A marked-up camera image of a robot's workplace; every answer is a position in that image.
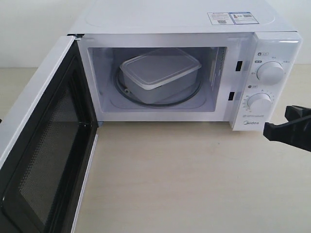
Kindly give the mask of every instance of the open door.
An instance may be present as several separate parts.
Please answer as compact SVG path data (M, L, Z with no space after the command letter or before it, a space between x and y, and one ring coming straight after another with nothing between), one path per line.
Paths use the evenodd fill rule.
M77 43L61 37L0 124L0 232L71 231L97 128Z

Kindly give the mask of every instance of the timer knob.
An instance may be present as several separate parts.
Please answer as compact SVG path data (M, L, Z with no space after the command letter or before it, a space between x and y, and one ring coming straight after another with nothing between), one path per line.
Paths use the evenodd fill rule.
M279 62L267 62L259 67L257 78L265 85L274 85L284 77L283 67Z
M255 94L247 101L247 106L255 113L266 113L270 110L271 105L272 102L270 96L265 93Z

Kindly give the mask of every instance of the midea logo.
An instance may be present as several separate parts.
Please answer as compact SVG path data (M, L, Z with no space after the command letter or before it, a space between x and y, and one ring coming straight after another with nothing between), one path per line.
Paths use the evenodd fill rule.
M244 125L259 125L259 122L253 122L253 121L244 121Z

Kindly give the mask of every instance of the white microwave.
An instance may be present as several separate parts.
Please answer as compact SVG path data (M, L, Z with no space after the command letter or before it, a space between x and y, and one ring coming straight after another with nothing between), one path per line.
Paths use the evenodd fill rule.
M263 0L94 1L0 124L0 232L74 231L103 122L262 131L301 42Z

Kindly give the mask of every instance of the mesh screen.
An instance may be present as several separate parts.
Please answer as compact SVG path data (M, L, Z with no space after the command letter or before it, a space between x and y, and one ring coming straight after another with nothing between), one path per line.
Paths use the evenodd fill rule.
M31 156L19 184L19 192L46 224L64 172L79 121L67 88L56 105L50 106L26 152Z

